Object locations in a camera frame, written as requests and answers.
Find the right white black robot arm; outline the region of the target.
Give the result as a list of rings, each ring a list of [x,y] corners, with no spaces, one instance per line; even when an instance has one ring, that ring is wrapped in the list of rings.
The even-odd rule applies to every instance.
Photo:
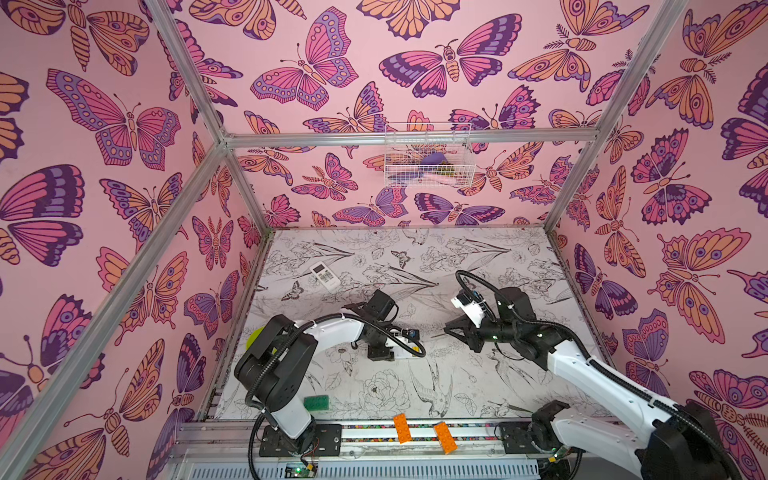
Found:
[[[477,291],[461,288],[451,302],[462,314],[445,325],[445,332],[474,352],[491,342],[510,345],[616,419],[585,416],[552,401],[531,416],[530,437],[539,450],[585,451],[640,479],[740,478],[708,411],[656,394],[592,356],[569,327],[538,319],[519,288],[493,294],[488,302]]]

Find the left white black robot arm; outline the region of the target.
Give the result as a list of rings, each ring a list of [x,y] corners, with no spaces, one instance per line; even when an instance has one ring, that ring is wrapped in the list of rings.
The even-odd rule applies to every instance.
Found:
[[[295,450],[304,449],[315,438],[316,421],[299,390],[314,356],[343,344],[362,343],[369,360],[394,360],[396,345],[409,347],[392,333],[390,314],[398,311],[396,302],[377,290],[366,302],[301,325],[282,314],[272,317],[234,367],[235,379],[246,390],[244,403]]]

